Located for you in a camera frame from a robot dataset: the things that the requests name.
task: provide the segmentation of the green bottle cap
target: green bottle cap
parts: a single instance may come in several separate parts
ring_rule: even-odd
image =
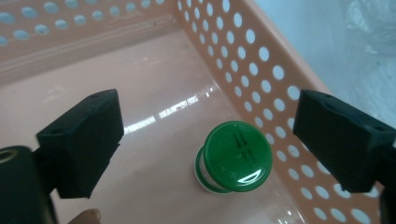
[[[220,124],[206,138],[201,151],[210,181],[216,182],[212,184],[215,189],[250,191],[259,187],[271,171],[268,142],[259,130],[242,121]]]

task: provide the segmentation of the finger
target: finger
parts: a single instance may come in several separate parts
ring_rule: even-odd
[[[69,224],[100,224],[100,211],[98,209],[89,209],[73,218]]]

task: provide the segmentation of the plastic basket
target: plastic basket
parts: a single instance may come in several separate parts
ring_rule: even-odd
[[[1,147],[37,147],[40,129],[111,88],[126,135],[91,199],[53,193],[62,223],[90,207],[104,223],[379,221],[380,187],[341,191],[292,134],[299,91],[327,89],[252,0],[0,3]],[[275,169],[250,193],[212,195],[193,161],[230,119],[264,133]]]

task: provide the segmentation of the green lid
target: green lid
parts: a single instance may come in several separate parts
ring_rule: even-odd
[[[207,171],[226,189],[253,190],[270,174],[271,148],[262,133],[245,122],[220,124],[206,138],[203,150]]]

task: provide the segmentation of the small bottle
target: small bottle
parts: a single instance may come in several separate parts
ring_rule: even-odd
[[[195,159],[199,183],[210,192],[245,192],[258,188],[270,174],[271,148],[255,127],[242,121],[220,124]]]

